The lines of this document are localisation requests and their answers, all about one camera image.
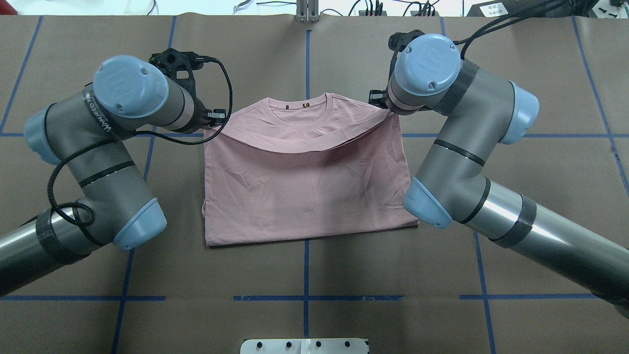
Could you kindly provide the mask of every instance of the black cable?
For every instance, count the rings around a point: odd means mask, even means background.
[[[111,144],[112,142],[116,142],[116,141],[114,139],[105,139],[103,141],[91,144],[90,146],[84,147],[83,149],[71,154],[70,156],[63,159],[61,163],[57,165],[57,167],[55,167],[55,169],[52,171],[52,174],[50,175],[50,178],[48,179],[48,186],[46,188],[46,192],[48,194],[48,202],[50,203],[50,208],[52,209],[52,211],[59,214],[61,218],[63,218],[65,221],[69,222],[72,225],[76,225],[79,227],[90,226],[91,224],[94,223],[94,211],[87,205],[83,203],[78,203],[78,202],[63,203],[61,205],[57,204],[57,201],[55,200],[55,192],[54,192],[55,180],[57,179],[59,172],[61,172],[61,169],[66,164],[68,164],[71,160],[74,160],[75,158],[85,154],[88,151],[96,149],[97,147]],[[67,215],[63,210],[61,210],[62,208],[69,208],[69,207],[74,207],[74,208],[85,210],[87,214],[89,214],[89,219],[87,221],[75,220],[69,215]]]
[[[153,6],[151,6],[151,9],[148,10],[147,16],[151,14],[151,12],[153,12],[153,10],[155,10],[155,7],[157,6],[157,0],[153,0]]]
[[[356,2],[354,3],[354,5],[352,5],[352,8],[350,9],[350,13],[347,14],[347,16],[351,16],[352,15],[352,11],[353,9],[356,7],[356,5],[358,5],[358,3],[360,2],[360,0],[356,0]]]
[[[265,1],[263,3],[255,3],[256,5],[266,5],[266,4],[286,4],[286,5],[297,5],[297,3],[291,3],[289,1]]]
[[[417,5],[421,6],[421,3],[420,3],[419,1],[411,1],[410,3],[408,3],[408,6],[407,6],[407,7],[406,7],[406,9],[404,10],[404,13],[402,14],[402,17],[403,17],[403,16],[406,16],[406,12],[407,12],[407,11],[408,11],[408,9],[409,9],[412,5],[414,5],[414,4],[417,4]]]
[[[540,6],[545,6],[545,5],[551,4],[551,3],[556,3],[557,1],[559,1],[560,4],[557,4],[555,6],[547,8],[547,9],[542,9],[540,11],[534,11],[533,13],[530,13],[530,14],[528,14],[526,16],[522,16],[521,18],[518,18],[518,19],[513,20],[513,21],[509,21],[508,23],[504,23],[504,24],[499,25],[499,26],[497,26],[495,28],[492,28],[493,26],[497,25],[500,22],[504,22],[504,21],[506,21],[506,20],[508,20],[510,18],[517,17],[519,14],[522,14],[522,13],[527,12],[527,11],[531,11],[531,10],[533,10],[535,8],[539,8]],[[469,38],[466,38],[466,39],[460,40],[460,41],[454,41],[454,44],[456,44],[456,45],[463,44],[463,43],[465,44],[463,46],[463,49],[461,50],[461,59],[465,59],[465,53],[466,53],[467,49],[469,48],[469,46],[470,46],[470,44],[472,43],[473,40],[475,40],[475,39],[477,39],[477,38],[479,38],[481,36],[484,36],[484,35],[486,35],[488,33],[491,33],[493,31],[499,30],[500,28],[504,28],[504,27],[513,25],[513,24],[515,24],[517,22],[524,21],[527,18],[531,18],[532,16],[535,16],[537,14],[542,14],[542,13],[546,13],[548,11],[554,10],[556,8],[561,7],[562,5],[563,5],[562,0],[544,0],[544,1],[542,1],[540,3],[537,3],[537,4],[532,4],[532,5],[529,5],[529,6],[525,6],[524,8],[521,8],[521,9],[519,9],[519,10],[517,10],[517,11],[511,13],[511,14],[505,14],[505,15],[502,15],[502,16],[498,17],[494,21],[489,22],[488,24],[484,25],[483,27],[480,27]]]
[[[338,11],[337,11],[337,10],[335,10],[335,9],[325,9],[325,10],[321,10],[321,13],[324,13],[325,11],[334,11],[334,12],[338,13],[339,15],[343,16],[343,14],[341,14],[340,12],[338,12]]]
[[[162,138],[165,140],[168,140],[170,142],[176,142],[178,144],[182,144],[182,145],[199,145],[199,144],[205,144],[208,141],[214,139],[218,134],[220,134],[220,132],[223,130],[223,128],[225,128],[225,125],[227,124],[227,121],[229,121],[230,117],[231,117],[231,109],[233,107],[233,91],[231,89],[231,81],[230,81],[230,77],[227,74],[227,70],[225,69],[225,66],[223,65],[223,63],[221,63],[220,60],[218,60],[217,58],[209,58],[210,62],[214,62],[217,63],[220,67],[221,70],[223,71],[223,75],[225,75],[225,81],[227,81],[227,88],[229,89],[230,92],[230,107],[229,110],[227,111],[227,116],[225,117],[225,122],[221,125],[221,127],[214,133],[212,134],[210,137],[203,139],[203,140],[198,140],[198,141],[184,141],[184,140],[177,140],[177,139],[173,139],[167,135],[164,134],[160,134],[157,132],[153,132],[151,130],[136,130],[134,132],[131,132],[132,136],[137,136],[137,135],[143,135],[143,134],[147,134],[147,135],[152,135],[158,138]]]

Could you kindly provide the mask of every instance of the folded shirt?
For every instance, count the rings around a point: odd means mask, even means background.
[[[206,136],[213,134],[206,131]],[[208,246],[307,239],[417,224],[399,118],[325,93],[265,98],[205,144]]]

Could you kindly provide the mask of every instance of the black tape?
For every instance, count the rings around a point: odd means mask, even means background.
[[[461,99],[476,77],[476,73],[478,73],[478,65],[469,60],[464,60],[463,67],[456,80],[433,110],[439,114],[449,116],[461,102]]]
[[[61,264],[71,265],[89,256],[89,254],[85,256],[76,254],[59,241],[55,230],[52,228],[50,213],[50,210],[44,211],[37,217],[37,222],[35,223],[37,238],[50,257]]]
[[[83,102],[89,114],[94,117],[94,121],[107,133],[110,133],[118,140],[125,140],[132,137],[131,133],[120,127],[115,119],[111,118],[108,111],[101,106],[94,95],[94,90],[91,87],[83,89]]]
[[[496,240],[491,240],[498,246],[510,248],[518,244],[531,232],[533,223],[537,217],[537,204],[524,195],[522,197],[522,210],[518,215],[518,220],[513,224],[511,230]]]
[[[476,214],[478,214],[479,211],[481,211],[483,204],[485,204],[485,201],[487,200],[487,196],[489,195],[490,189],[491,189],[491,181],[489,180],[489,178],[485,177],[485,190],[482,192],[481,199],[478,201],[478,204],[476,204],[476,208],[474,208],[472,213],[468,215],[465,218],[465,220],[461,222],[461,224],[467,224],[476,216]]]
[[[114,172],[120,171],[123,168],[127,168],[127,167],[131,167],[131,166],[135,166],[135,163],[133,161],[127,161],[125,163],[121,163],[121,164],[117,164],[115,166],[112,166],[108,169],[104,169],[98,173],[94,173],[93,175],[91,175],[90,177],[87,177],[86,179],[82,180],[81,182],[79,182],[79,186],[81,188],[87,186],[88,184],[95,182],[97,180],[100,180],[101,178],[112,174]]]
[[[448,150],[452,150],[452,151],[456,152],[457,154],[463,155],[464,157],[466,157],[466,158],[474,161],[475,163],[481,165],[481,167],[485,166],[485,160],[481,159],[480,157],[474,155],[473,153],[471,153],[471,152],[469,152],[469,151],[467,151],[465,149],[462,149],[462,148],[460,148],[460,147],[458,147],[458,146],[456,146],[454,144],[450,144],[447,141],[443,141],[441,139],[435,139],[435,142],[433,144],[442,146],[442,147],[444,147],[444,148],[446,148]]]

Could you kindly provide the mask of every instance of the neckline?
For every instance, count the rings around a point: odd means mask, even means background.
[[[298,108],[294,109],[294,111],[297,112],[299,110],[308,109],[308,107],[303,107],[303,108],[299,107],[307,103],[310,106],[325,104],[326,107],[325,107],[325,111],[319,116],[319,118],[317,118],[313,122],[306,123],[306,124],[291,123],[291,122],[282,120],[278,116],[276,116],[275,113],[273,113],[273,110],[271,109],[271,106],[273,106],[274,108],[278,108],[280,110],[285,110],[282,108],[285,106],[291,106],[291,107],[297,106]],[[291,129],[291,130],[309,130],[309,129],[313,129],[320,126],[322,123],[328,120],[328,118],[330,117],[330,113],[332,112],[332,108],[333,108],[333,96],[330,93],[324,93],[323,95],[319,97],[311,98],[310,100],[293,101],[293,102],[279,101],[279,100],[274,100],[272,98],[265,98],[264,100],[262,100],[262,108],[265,115],[269,117],[274,123],[280,125],[281,127]]]

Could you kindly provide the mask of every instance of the light blue joint cap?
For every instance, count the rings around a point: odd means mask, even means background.
[[[417,177],[411,179],[411,186],[404,196],[404,208],[439,229],[445,229],[452,222],[450,214]]]
[[[526,131],[535,123],[537,113],[540,111],[540,102],[535,95],[521,89],[513,81],[515,100],[513,103],[513,115],[507,133],[500,140],[501,143],[509,145],[520,140]]]
[[[42,109],[26,121],[24,124],[24,138],[28,147],[35,151],[42,160],[49,164],[58,165],[61,163],[61,160],[52,152],[46,138],[44,118],[47,110],[48,108]]]
[[[94,94],[111,113],[143,118],[163,107],[168,82],[153,65],[130,55],[105,60],[94,74]]]
[[[165,228],[166,218],[157,198],[153,198],[126,223],[113,244],[129,251],[159,235]]]
[[[445,36],[435,33],[415,38],[395,64],[400,87],[415,96],[430,96],[448,89],[461,68],[459,50]]]

